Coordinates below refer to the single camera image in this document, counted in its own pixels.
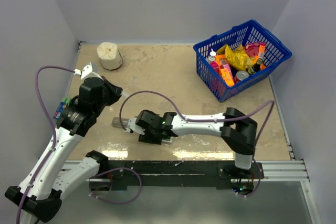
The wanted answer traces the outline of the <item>grey remote control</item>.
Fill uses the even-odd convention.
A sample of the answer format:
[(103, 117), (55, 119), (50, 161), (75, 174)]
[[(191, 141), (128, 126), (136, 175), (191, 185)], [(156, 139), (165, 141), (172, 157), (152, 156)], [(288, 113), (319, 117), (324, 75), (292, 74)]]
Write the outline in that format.
[(111, 122), (112, 127), (116, 128), (127, 128), (129, 119), (114, 117)]

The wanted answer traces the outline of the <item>white remote control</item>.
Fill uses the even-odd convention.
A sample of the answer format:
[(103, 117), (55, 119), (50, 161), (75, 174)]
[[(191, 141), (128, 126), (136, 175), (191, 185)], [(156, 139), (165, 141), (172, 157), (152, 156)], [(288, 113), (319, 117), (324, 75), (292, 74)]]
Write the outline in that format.
[(173, 137), (167, 136), (167, 137), (163, 138), (162, 143), (163, 144), (172, 144), (173, 143)]

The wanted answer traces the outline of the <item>white battery cover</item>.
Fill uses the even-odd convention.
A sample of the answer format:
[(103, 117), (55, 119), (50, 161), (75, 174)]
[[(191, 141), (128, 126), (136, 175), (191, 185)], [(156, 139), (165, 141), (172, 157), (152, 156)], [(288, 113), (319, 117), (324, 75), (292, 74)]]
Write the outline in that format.
[(122, 91), (122, 96), (125, 97), (125, 98), (128, 98), (130, 95), (128, 93), (126, 93), (125, 91)]

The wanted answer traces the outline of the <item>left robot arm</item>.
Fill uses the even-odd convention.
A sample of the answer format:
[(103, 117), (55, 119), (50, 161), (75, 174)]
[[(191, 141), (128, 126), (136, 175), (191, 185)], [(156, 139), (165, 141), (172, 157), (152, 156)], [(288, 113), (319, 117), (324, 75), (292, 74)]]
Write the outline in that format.
[(122, 97), (123, 89), (105, 77), (83, 81), (79, 94), (71, 99), (56, 122), (56, 135), (50, 140), (33, 170), (18, 186), (10, 186), (5, 197), (18, 206), (17, 223), (47, 223), (59, 211), (62, 200), (86, 179), (108, 174), (108, 158), (89, 152), (66, 176), (59, 177), (72, 150), (96, 124), (105, 107)]

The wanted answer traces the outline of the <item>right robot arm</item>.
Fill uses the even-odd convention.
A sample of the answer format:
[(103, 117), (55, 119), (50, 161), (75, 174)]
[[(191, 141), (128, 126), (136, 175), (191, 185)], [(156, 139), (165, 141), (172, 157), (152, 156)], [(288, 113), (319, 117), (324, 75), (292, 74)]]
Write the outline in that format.
[(143, 110), (128, 120), (128, 129), (139, 134), (143, 143), (161, 144), (173, 137), (206, 135), (219, 137), (235, 152), (234, 173), (246, 178), (253, 171), (257, 122), (236, 108), (213, 115), (183, 115), (166, 112), (160, 116)]

